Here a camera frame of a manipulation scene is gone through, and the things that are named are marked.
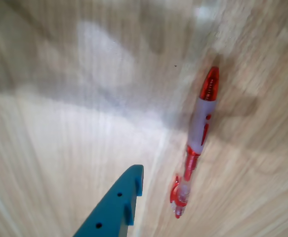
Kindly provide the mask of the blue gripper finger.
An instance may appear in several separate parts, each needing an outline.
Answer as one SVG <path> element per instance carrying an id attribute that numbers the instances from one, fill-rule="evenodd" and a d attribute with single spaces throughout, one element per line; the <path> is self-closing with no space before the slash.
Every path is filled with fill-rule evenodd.
<path id="1" fill-rule="evenodd" d="M 137 197 L 143 192 L 144 166 L 130 166 L 96 205 L 76 237 L 125 237 L 134 225 Z"/>

